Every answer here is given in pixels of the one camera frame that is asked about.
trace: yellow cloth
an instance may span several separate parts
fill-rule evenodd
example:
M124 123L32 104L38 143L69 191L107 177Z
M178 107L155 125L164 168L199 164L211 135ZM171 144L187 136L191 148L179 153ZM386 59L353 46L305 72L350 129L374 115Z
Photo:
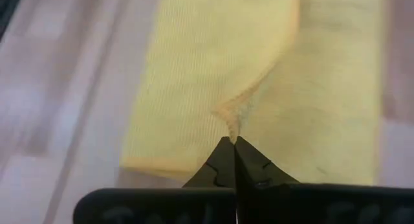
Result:
M380 3L161 0L121 165L187 179L241 135L300 181L373 184Z

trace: woven texture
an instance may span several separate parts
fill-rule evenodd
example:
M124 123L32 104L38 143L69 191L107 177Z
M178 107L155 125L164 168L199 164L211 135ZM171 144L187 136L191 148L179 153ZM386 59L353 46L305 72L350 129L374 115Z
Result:
M300 181L374 183L379 10L161 0L121 165L187 179L222 136L241 135Z

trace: wooden surface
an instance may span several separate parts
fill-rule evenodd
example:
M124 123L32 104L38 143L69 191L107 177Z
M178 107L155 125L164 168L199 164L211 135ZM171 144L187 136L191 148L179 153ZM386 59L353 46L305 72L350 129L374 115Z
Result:
M0 223L69 224L101 187L180 186L118 168L156 3L21 0L0 44ZM414 0L393 6L380 179L414 187Z

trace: yellow fabric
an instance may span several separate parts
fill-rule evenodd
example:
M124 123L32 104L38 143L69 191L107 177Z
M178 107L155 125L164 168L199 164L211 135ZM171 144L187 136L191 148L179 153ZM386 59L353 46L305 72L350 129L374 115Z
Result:
M222 136L241 135L300 181L373 184L379 10L161 0L121 165L187 179Z

